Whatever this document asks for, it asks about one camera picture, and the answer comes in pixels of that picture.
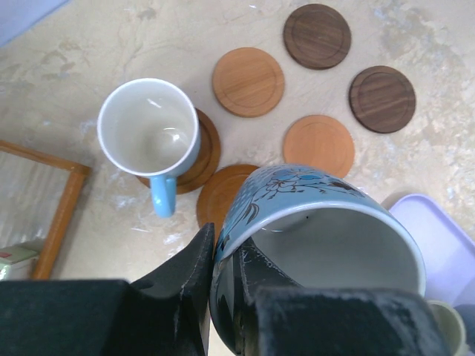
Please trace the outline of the large light blue mug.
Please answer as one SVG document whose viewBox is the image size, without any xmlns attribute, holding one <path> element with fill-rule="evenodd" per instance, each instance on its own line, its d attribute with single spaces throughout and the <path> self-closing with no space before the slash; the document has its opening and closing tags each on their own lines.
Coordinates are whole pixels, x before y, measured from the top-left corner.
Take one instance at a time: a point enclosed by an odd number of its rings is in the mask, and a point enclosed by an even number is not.
<svg viewBox="0 0 475 356">
<path fill-rule="evenodd" d="M 135 79 L 109 94 L 96 128 L 109 161 L 147 178 L 156 214 L 171 217 L 177 178 L 193 166 L 200 151 L 199 119 L 190 98 L 162 79 Z"/>
</svg>

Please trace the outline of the dark walnut coaster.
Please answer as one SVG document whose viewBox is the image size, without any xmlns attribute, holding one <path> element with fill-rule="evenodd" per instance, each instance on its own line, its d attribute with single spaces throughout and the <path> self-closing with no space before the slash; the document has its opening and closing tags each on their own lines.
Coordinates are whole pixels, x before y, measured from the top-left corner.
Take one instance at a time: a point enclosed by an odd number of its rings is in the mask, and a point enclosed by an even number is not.
<svg viewBox="0 0 475 356">
<path fill-rule="evenodd" d="M 284 45 L 300 65 L 325 70 L 341 63 L 350 51 L 352 34 L 345 18 L 324 4 L 306 4 L 285 21 Z"/>
<path fill-rule="evenodd" d="M 357 121 L 378 134 L 400 131 L 416 109 L 411 82 L 400 71 L 383 65 L 358 73 L 350 84 L 348 98 Z"/>
</svg>

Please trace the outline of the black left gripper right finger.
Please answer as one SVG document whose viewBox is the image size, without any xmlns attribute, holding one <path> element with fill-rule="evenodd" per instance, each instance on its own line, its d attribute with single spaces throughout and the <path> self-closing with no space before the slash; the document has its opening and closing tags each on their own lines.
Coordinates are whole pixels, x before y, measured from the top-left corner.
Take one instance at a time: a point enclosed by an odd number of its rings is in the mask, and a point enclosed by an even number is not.
<svg viewBox="0 0 475 356">
<path fill-rule="evenodd" d="M 428 304 L 392 289 L 298 286 L 252 240 L 234 255 L 238 355 L 449 355 Z"/>
</svg>

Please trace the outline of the olive green mug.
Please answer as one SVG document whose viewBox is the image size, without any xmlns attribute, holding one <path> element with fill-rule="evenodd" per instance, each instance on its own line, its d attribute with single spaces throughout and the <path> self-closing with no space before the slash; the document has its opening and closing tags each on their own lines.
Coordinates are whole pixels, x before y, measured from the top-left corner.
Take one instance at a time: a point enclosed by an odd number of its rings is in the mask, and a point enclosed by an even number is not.
<svg viewBox="0 0 475 356">
<path fill-rule="evenodd" d="M 427 304 L 451 354 L 456 356 L 468 355 L 466 328 L 459 312 L 448 303 L 439 300 L 428 300 Z"/>
</svg>

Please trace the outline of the light wooden coaster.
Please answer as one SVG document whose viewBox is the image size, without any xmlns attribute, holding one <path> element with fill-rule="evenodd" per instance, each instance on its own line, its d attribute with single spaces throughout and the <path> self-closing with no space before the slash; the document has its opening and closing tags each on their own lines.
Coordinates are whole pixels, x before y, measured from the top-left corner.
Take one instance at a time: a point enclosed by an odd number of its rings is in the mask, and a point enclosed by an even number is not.
<svg viewBox="0 0 475 356">
<path fill-rule="evenodd" d="M 284 161 L 308 165 L 344 178 L 355 159 L 350 132 L 338 120 L 325 115 L 309 115 L 296 120 L 283 141 Z"/>
<path fill-rule="evenodd" d="M 267 114 L 281 101 L 284 73 L 273 56 L 255 47 L 223 55 L 214 67 L 212 88 L 218 102 L 244 118 Z"/>
</svg>

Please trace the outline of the ringed brown wooden coaster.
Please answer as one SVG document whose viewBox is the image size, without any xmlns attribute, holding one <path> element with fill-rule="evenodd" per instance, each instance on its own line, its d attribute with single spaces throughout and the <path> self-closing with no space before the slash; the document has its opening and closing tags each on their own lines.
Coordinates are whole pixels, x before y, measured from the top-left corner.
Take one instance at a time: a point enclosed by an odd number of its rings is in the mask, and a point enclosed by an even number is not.
<svg viewBox="0 0 475 356">
<path fill-rule="evenodd" d="M 177 178 L 177 194 L 186 194 L 202 187 L 215 173 L 221 154 L 220 137 L 213 121 L 197 109 L 200 122 L 200 151 L 193 166 Z"/>
</svg>

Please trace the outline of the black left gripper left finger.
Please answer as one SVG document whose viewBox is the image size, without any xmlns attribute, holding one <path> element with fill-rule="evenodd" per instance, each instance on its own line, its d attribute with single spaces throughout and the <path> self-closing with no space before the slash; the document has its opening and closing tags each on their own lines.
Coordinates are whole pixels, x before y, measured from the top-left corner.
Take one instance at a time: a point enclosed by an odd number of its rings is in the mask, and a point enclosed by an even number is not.
<svg viewBox="0 0 475 356">
<path fill-rule="evenodd" d="M 144 277 L 1 283 L 3 355 L 206 355 L 214 226 Z"/>
</svg>

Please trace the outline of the white mug blue handle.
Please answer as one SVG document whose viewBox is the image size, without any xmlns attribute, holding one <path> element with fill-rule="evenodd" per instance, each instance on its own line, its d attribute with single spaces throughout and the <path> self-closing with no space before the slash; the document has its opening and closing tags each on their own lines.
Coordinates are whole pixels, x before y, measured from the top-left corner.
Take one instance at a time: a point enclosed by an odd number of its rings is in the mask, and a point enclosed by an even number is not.
<svg viewBox="0 0 475 356">
<path fill-rule="evenodd" d="M 247 240 L 303 287 L 426 291 L 415 239 L 362 190 L 307 165 L 262 167 L 240 187 L 214 253 L 209 307 L 220 339 L 235 354 L 232 257 Z"/>
</svg>

